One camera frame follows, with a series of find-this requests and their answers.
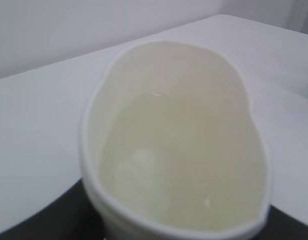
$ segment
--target white table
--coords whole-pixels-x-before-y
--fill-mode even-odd
[[[308,35],[218,15],[0,79],[0,231],[43,209],[81,177],[84,103],[107,62],[143,40],[207,47],[238,68],[272,149],[272,203],[308,224]]]

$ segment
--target oval ceramic bowl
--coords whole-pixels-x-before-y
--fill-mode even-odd
[[[211,50],[185,43],[147,42],[117,58],[105,71],[104,82],[87,104],[80,149],[84,186],[103,217],[108,240],[247,240],[260,231],[269,209],[271,168],[243,81],[227,60]],[[234,169],[235,161],[252,166],[232,175],[253,184],[248,185],[252,192],[246,196],[249,201],[242,210],[256,211],[254,219],[222,231],[178,229],[134,213],[109,194],[99,168],[111,124],[135,97],[156,92],[183,96],[220,114],[223,131],[219,137],[224,140],[221,154],[228,158],[228,167]]]

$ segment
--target liquid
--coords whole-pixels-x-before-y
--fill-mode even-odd
[[[241,170],[253,166],[223,157],[219,122],[185,99],[144,94],[112,125],[101,181],[132,211],[171,227],[219,231],[253,219],[259,195]]]

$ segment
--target table surface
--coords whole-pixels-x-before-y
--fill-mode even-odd
[[[81,177],[84,103],[110,60],[148,40],[206,47],[238,69],[271,149],[272,204],[308,224],[308,35],[218,15],[0,79],[0,232],[46,207]]]

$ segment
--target white ceramic dish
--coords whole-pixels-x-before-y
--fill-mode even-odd
[[[103,216],[107,239],[246,240],[259,232],[266,223],[270,203],[271,168],[251,118],[250,103],[241,78],[223,57],[188,44],[149,42],[131,48],[115,60],[105,72],[104,79],[105,84],[96,89],[87,105],[80,147],[85,188]],[[260,163],[254,171],[262,176],[262,181],[255,185],[262,192],[256,219],[219,232],[180,230],[133,213],[106,192],[98,176],[106,135],[117,112],[134,97],[146,92],[179,94],[204,102],[215,111],[222,109],[229,112],[230,117],[222,123],[227,131],[244,125],[242,136],[232,135],[231,145],[235,148],[235,142],[244,142],[248,156],[246,161]]]

